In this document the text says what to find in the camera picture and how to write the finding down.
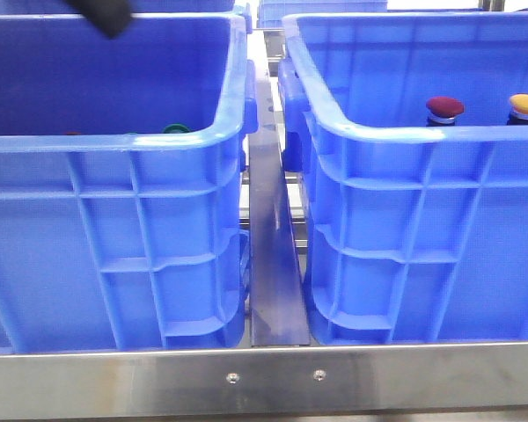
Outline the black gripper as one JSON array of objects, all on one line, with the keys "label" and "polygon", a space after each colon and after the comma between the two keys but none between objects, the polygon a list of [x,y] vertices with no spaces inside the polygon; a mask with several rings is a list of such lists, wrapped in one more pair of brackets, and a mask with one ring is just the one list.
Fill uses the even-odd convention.
[{"label": "black gripper", "polygon": [[85,17],[108,39],[114,39],[121,35],[132,22],[129,1],[66,0],[65,3]]}]

